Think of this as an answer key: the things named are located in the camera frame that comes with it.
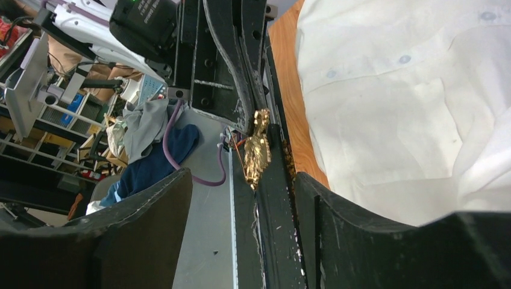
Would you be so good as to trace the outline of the grey cloth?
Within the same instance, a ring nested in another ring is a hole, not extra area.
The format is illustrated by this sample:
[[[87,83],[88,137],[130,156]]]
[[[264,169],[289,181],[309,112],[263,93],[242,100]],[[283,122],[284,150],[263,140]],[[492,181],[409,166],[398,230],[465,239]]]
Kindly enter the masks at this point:
[[[123,137],[128,163],[147,157],[159,143],[168,124],[168,99],[146,101],[135,106],[128,102],[123,110],[127,130]]]

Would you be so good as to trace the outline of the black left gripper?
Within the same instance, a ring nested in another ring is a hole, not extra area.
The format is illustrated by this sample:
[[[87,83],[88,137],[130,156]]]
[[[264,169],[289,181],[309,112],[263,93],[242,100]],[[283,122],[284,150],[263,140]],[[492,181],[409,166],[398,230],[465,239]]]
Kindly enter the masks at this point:
[[[266,107],[261,62],[266,1],[180,1],[170,96],[250,135]]]

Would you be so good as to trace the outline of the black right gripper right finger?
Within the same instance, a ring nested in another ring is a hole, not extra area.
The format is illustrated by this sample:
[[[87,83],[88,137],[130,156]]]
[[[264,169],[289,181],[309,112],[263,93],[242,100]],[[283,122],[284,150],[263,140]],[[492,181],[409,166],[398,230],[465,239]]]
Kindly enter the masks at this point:
[[[294,183],[309,288],[509,288],[510,214],[452,213],[414,227]]]

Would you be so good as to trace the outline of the cluttered background shelf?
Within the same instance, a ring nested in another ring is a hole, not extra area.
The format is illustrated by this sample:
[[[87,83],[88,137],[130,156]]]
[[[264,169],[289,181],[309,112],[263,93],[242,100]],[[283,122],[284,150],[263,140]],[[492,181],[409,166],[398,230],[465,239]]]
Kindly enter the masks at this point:
[[[49,57],[57,67],[44,71],[43,78],[61,87],[77,103],[37,103],[34,122],[25,137],[18,135],[7,104],[1,103],[1,202],[7,208],[21,205],[30,212],[49,211],[72,217],[96,184],[81,174],[91,170],[93,164],[78,161],[79,147],[102,129],[105,114],[120,115],[121,103],[137,99],[144,80],[155,78],[155,74],[149,72],[141,56],[111,35],[110,8],[95,1],[48,1],[47,6],[53,10],[51,22],[57,29],[54,38],[60,40],[65,33],[85,43],[91,54],[66,69],[63,60],[51,51]],[[80,72],[90,71],[92,61],[97,61],[105,73],[122,71],[119,79],[123,87],[109,101],[101,101],[80,88]]]

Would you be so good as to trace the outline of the white button-up shirt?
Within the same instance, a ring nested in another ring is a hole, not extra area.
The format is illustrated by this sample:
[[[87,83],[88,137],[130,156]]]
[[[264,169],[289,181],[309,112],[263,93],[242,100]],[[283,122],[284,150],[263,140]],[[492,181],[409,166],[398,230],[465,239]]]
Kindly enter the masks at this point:
[[[306,1],[296,57],[333,192],[413,226],[510,211],[509,1]]]

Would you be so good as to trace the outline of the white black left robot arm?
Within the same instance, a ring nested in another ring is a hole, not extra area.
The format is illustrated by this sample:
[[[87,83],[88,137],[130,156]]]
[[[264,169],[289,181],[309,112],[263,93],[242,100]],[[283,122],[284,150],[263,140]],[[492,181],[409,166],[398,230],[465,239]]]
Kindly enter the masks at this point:
[[[102,58],[166,83],[173,98],[245,135],[266,108],[266,1],[46,1],[34,23],[89,60]]]

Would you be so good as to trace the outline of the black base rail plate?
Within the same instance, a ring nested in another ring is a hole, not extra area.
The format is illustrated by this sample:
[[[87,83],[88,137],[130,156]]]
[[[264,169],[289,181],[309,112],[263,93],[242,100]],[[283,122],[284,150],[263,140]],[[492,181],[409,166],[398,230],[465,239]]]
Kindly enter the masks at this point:
[[[265,41],[265,79],[271,109],[272,161],[256,191],[233,160],[233,225],[236,288],[307,288],[296,216],[296,176],[270,38]]]

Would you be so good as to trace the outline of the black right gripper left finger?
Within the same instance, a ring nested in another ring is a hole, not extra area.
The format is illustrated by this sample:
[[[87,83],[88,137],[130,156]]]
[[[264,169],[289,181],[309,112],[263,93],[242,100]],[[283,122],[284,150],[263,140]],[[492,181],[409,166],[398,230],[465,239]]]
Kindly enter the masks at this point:
[[[189,169],[61,227],[1,231],[2,288],[171,288],[192,198]]]

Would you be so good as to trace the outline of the dark blue cloth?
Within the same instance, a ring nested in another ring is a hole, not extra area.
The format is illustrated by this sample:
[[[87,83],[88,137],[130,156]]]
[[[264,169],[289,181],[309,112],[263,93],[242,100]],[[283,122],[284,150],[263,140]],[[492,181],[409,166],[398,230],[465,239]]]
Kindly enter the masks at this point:
[[[199,142],[199,129],[195,125],[184,128],[172,128],[168,135],[168,151],[173,159],[182,164],[195,150]],[[121,179],[110,186],[106,197],[99,205],[109,207],[126,197],[144,191],[169,176],[175,168],[167,160],[162,143],[154,143],[150,154],[129,164],[121,175]]]

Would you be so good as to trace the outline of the gold leaf brooch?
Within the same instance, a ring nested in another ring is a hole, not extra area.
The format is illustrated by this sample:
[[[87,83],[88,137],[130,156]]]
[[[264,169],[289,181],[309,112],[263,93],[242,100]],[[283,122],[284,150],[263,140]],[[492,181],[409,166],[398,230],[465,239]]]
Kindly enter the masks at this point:
[[[267,136],[270,124],[270,111],[267,108],[254,113],[254,131],[245,141],[244,174],[245,181],[256,190],[263,171],[271,163],[271,151]]]

